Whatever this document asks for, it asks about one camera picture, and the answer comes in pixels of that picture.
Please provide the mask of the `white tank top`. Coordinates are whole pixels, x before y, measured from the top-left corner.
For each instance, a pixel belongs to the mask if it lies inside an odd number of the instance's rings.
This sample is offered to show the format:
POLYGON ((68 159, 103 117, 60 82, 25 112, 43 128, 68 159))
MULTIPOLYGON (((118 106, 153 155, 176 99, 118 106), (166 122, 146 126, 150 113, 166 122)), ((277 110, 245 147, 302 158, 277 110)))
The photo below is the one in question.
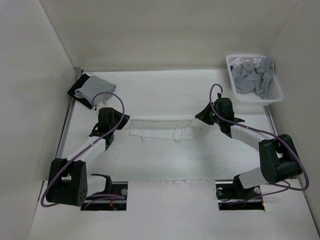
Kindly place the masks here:
POLYGON ((154 116, 130 120, 128 135, 149 139, 172 140, 176 143, 193 140, 201 128, 190 116, 154 116))

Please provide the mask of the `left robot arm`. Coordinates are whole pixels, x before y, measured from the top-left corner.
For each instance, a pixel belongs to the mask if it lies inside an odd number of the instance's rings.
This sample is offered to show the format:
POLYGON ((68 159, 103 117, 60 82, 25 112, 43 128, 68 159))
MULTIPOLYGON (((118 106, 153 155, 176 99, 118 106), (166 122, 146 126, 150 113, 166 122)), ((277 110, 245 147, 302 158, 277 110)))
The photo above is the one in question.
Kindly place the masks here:
POLYGON ((112 180, 108 175, 90 173, 89 166, 108 150, 114 141, 114 132, 122 130, 130 116, 111 107, 98 111, 98 122, 93 127, 87 141, 66 158, 55 158, 51 162, 47 188, 42 196, 45 201, 81 207, 87 198, 120 199, 112 194, 112 180))

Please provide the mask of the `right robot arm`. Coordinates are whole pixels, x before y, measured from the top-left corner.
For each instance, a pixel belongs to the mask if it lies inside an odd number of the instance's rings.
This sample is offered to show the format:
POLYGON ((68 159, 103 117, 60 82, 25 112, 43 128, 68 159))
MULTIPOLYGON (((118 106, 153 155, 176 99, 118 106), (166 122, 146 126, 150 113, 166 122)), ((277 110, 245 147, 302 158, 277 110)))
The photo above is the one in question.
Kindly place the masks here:
POLYGON ((223 134, 258 152, 259 167, 233 178, 231 190, 236 197, 245 197, 256 186, 275 185, 303 173, 291 137, 287 134, 278 136, 244 125, 243 119, 235 117, 229 98, 222 97, 209 102, 195 118, 210 126, 217 124, 223 134))

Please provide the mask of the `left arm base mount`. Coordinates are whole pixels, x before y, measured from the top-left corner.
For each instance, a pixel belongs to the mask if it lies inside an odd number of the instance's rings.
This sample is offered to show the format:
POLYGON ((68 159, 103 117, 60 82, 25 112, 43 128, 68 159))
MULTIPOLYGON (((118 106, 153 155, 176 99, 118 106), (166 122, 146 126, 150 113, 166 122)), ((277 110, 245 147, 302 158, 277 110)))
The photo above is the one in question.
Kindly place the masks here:
POLYGON ((109 175, 92 174, 88 178, 88 194, 81 211, 126 211, 128 182, 114 182, 109 175))

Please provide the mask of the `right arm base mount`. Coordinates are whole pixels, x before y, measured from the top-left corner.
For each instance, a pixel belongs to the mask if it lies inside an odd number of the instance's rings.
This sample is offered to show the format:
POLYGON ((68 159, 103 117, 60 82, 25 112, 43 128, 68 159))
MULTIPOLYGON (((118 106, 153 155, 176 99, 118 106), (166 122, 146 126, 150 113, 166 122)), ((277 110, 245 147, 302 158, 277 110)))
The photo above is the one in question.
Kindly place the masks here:
POLYGON ((238 177, 233 180, 217 180, 216 198, 220 211, 264 211, 260 186, 244 188, 238 177))

